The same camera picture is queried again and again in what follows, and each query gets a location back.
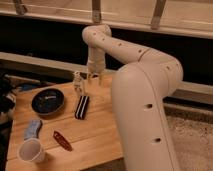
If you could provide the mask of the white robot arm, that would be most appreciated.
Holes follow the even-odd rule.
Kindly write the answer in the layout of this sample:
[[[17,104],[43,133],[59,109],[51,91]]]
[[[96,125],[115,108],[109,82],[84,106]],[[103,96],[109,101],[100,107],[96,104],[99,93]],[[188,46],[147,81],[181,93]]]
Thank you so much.
[[[105,56],[123,63],[112,80],[111,100],[127,171],[181,171],[163,107],[163,99],[182,82],[173,56],[111,36],[107,25],[82,32],[88,45],[88,73],[105,69]]]

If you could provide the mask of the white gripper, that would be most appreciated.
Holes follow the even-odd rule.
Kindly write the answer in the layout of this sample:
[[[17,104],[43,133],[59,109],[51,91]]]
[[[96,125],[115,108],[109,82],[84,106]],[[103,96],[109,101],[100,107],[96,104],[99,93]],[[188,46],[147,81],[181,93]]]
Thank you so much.
[[[89,56],[87,61],[88,72],[87,80],[91,80],[92,74],[98,75],[99,85],[102,84],[103,75],[101,74],[106,67],[104,56]]]

